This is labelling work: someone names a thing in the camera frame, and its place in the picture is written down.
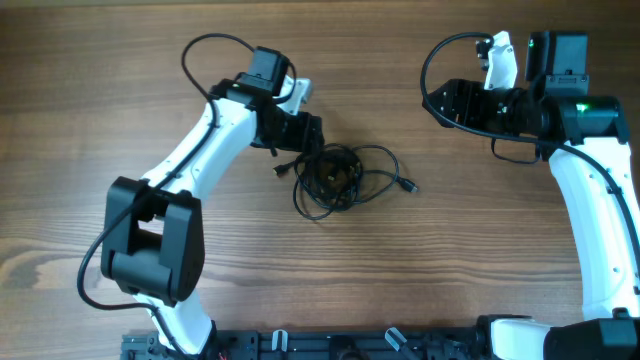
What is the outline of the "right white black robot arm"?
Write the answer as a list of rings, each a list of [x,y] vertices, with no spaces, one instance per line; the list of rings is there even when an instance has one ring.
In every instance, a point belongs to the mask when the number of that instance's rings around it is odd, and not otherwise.
[[[583,32],[531,34],[517,87],[507,32],[473,36],[483,81],[452,79],[424,90],[443,127],[491,141],[526,143],[564,198],[582,278],[580,322],[552,326],[527,316],[479,318],[469,347],[481,359],[635,359],[639,355],[639,206],[630,132],[619,100],[589,94]]]

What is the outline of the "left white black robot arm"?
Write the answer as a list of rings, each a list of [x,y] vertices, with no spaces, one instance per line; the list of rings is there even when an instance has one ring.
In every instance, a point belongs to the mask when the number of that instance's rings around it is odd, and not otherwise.
[[[206,92],[200,120],[161,164],[139,180],[118,178],[108,191],[101,272],[148,311],[155,343],[172,359],[204,358],[215,342],[196,291],[203,201],[249,146],[304,153],[323,143],[320,118],[300,109],[312,83],[289,76],[292,68],[281,53],[255,48],[248,71]]]

